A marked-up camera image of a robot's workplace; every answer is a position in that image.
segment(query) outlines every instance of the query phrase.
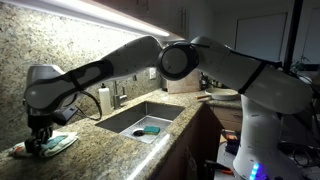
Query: stainless steel sink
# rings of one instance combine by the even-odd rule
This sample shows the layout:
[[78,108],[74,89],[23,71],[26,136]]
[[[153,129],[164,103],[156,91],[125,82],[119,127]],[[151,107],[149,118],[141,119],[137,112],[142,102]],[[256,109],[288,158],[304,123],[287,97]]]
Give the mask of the stainless steel sink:
[[[108,129],[138,141],[153,142],[184,110],[183,107],[142,102],[115,116],[112,116],[96,126]],[[146,126],[160,128],[158,135],[141,134]]]

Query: kitchen counter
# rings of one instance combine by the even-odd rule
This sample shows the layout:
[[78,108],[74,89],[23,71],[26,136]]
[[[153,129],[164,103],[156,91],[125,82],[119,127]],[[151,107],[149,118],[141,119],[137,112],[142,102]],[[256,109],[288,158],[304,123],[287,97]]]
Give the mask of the kitchen counter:
[[[106,119],[143,101],[185,107],[164,133],[151,144],[95,126],[100,121],[83,119],[58,129],[61,132],[78,132],[79,138],[52,158],[14,159],[8,156],[9,150],[2,151],[1,179],[148,178],[165,161],[165,155],[174,147],[189,121],[204,105],[195,99],[200,95],[203,95],[203,92],[168,94],[159,89],[124,103],[124,107],[102,118]],[[208,104],[215,105],[217,102],[211,101]]]

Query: cabinet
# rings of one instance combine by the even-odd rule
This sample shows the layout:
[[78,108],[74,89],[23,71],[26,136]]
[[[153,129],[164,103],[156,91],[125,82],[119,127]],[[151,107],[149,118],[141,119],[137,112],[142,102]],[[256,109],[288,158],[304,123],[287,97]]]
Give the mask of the cabinet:
[[158,26],[182,37],[188,37],[187,0],[94,0],[100,4]]
[[[156,170],[150,179],[204,179],[204,162],[206,159],[215,161],[220,143],[222,125],[206,104],[190,120],[183,135],[173,145],[167,160]],[[197,164],[197,173],[189,166],[187,151]]]
[[242,127],[242,111],[224,107],[211,108],[225,129],[240,131]]

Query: cloth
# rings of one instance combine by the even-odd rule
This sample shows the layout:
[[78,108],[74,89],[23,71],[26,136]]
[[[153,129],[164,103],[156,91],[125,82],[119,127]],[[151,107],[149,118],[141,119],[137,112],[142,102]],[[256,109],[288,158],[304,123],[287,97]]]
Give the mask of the cloth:
[[[46,144],[41,145],[39,156],[51,157],[62,150],[69,147],[78,139],[76,132],[58,132],[53,131],[52,137],[48,139]],[[33,154],[27,153],[24,142],[18,143],[10,150],[10,155],[13,157],[31,157]]]

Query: electrical outlet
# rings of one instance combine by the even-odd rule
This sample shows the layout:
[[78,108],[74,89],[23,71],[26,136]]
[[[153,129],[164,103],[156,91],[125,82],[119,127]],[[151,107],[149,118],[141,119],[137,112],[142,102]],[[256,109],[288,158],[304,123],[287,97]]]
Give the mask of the electrical outlet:
[[150,68],[149,69],[149,76],[150,76],[150,79],[155,79],[156,78],[156,76],[157,76],[156,68]]

